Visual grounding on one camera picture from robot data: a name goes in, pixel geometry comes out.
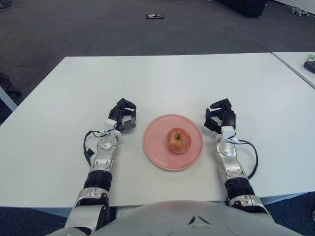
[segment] gray carpet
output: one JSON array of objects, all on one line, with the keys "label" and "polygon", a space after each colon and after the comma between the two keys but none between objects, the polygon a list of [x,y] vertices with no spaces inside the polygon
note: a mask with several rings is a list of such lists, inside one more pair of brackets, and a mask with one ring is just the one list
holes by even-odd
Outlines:
[{"label": "gray carpet", "polygon": [[[165,19],[146,20],[151,12]],[[314,39],[314,17],[273,1],[259,18],[216,0],[13,0],[0,9],[0,67],[23,93],[17,104],[66,56],[305,52]],[[9,114],[0,102],[0,122]]]}]

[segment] plate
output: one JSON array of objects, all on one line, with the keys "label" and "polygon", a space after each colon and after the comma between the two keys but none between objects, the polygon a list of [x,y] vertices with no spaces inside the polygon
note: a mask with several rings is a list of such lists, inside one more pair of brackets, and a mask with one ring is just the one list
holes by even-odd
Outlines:
[{"label": "plate", "polygon": [[[172,128],[182,128],[191,136],[191,146],[184,153],[174,153],[168,148],[166,136]],[[164,115],[151,122],[143,136],[143,148],[148,158],[157,166],[179,171],[192,166],[200,157],[203,140],[198,127],[179,115]]]}]

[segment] red apple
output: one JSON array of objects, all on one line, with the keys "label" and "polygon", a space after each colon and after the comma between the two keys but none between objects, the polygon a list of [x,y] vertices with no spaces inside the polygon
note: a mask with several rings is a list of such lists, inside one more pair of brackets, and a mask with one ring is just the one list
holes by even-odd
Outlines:
[{"label": "red apple", "polygon": [[167,134],[167,143],[169,149],[175,153],[183,153],[190,148],[191,137],[186,130],[182,128],[173,128]]}]

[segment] wire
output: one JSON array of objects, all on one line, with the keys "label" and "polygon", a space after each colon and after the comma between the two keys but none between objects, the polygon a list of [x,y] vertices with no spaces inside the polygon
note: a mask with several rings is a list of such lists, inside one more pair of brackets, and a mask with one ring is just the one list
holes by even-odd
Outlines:
[{"label": "wire", "polygon": [[254,151],[255,151],[255,155],[256,155],[256,163],[255,163],[255,166],[254,166],[254,169],[252,170],[251,174],[249,176],[247,176],[248,179],[251,179],[254,174],[256,173],[257,171],[257,167],[258,167],[258,153],[257,153],[257,150],[255,148],[255,146],[253,144],[251,144],[250,142],[246,141],[246,140],[239,140],[240,142],[243,142],[242,144],[238,144],[238,145],[243,145],[243,144],[248,144],[250,145]]},{"label": "wire", "polygon": [[[107,132],[110,132],[110,131],[114,130],[114,129],[116,128],[116,126],[117,126],[117,124],[115,124],[112,129],[107,130]],[[90,130],[90,131],[85,135],[84,141],[83,141],[83,153],[84,153],[85,159],[87,160],[89,166],[91,166],[90,157],[91,157],[92,155],[94,155],[94,152],[93,152],[90,148],[87,150],[87,148],[86,148],[86,146],[85,146],[85,142],[86,142],[87,137],[88,137],[90,134],[93,134],[94,137],[96,137],[96,138],[102,138],[102,137],[104,137],[104,136],[107,135],[107,134],[105,133],[104,135],[98,136],[98,135],[96,135],[95,133],[100,134],[101,132],[100,132],[100,131],[97,131],[97,130]]]}]

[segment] tabletop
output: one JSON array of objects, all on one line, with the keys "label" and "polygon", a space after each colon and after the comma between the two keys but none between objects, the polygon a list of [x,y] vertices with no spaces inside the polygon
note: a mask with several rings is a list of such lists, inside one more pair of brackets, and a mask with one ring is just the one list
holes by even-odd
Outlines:
[{"label": "tabletop", "polygon": [[[206,107],[225,98],[237,138],[258,151],[256,195],[315,190],[315,91],[272,54],[66,57],[0,126],[0,206],[71,207],[89,170],[84,135],[101,130],[122,97],[137,105],[137,127],[119,146],[111,206],[225,199],[216,134],[203,126]],[[202,155],[188,169],[163,170],[143,151],[146,127],[165,114],[189,118],[202,133]],[[237,148],[249,173],[254,152]]]},{"label": "tabletop", "polygon": [[315,74],[305,69],[303,64],[307,60],[310,54],[315,55],[315,52],[308,53],[273,53],[283,63],[285,63],[291,70],[293,70],[298,76],[300,76],[306,83],[315,88]]}]

